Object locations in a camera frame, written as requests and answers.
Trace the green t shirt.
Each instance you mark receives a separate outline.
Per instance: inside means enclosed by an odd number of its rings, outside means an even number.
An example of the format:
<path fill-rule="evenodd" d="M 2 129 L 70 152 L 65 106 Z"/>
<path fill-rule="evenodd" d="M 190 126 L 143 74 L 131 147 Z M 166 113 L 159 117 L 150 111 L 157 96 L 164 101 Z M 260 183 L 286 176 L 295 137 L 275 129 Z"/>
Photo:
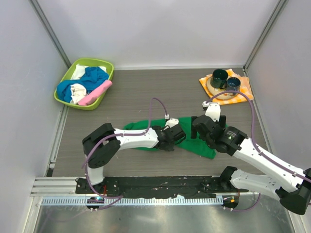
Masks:
<path fill-rule="evenodd" d="M 186 151 L 192 152 L 196 155 L 199 155 L 201 157 L 205 157 L 208 159 L 214 159 L 216 156 L 216 151 L 209 148 L 203 140 L 199 139 L 199 135 L 197 135 L 196 139 L 192 139 L 190 137 L 191 133 L 191 117 L 180 117 L 179 124 L 181 125 L 181 128 L 186 134 L 186 139 L 181 142 L 180 144 L 177 144 L 179 148 L 182 148 Z M 148 120 L 138 121 L 138 122 L 132 122 L 123 127 L 124 130 L 142 130 L 146 129 L 148 126 Z"/>

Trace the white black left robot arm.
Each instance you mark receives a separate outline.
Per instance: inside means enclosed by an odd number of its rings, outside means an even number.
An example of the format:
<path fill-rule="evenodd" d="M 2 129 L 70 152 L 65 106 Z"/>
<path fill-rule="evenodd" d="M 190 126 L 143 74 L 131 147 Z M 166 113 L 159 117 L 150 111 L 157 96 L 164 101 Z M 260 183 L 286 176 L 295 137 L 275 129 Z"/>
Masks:
<path fill-rule="evenodd" d="M 121 130 L 105 123 L 82 140 L 86 160 L 86 187 L 92 193 L 103 189 L 104 166 L 121 150 L 145 148 L 173 151 L 185 140 L 186 134 L 178 122 L 165 126 L 148 126 L 141 130 Z"/>

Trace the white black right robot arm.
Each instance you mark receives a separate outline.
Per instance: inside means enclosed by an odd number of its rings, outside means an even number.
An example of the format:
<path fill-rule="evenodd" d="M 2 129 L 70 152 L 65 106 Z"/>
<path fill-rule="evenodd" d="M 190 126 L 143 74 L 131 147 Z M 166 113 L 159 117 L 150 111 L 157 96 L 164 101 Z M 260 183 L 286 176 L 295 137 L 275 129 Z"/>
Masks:
<path fill-rule="evenodd" d="M 287 210 L 304 215 L 311 202 L 311 170 L 290 165 L 264 150 L 245 133 L 225 126 L 225 116 L 214 121 L 206 115 L 194 116 L 191 130 L 217 152 L 243 160 L 263 175 L 254 175 L 227 166 L 220 175 L 220 188 L 255 191 L 279 201 Z"/>

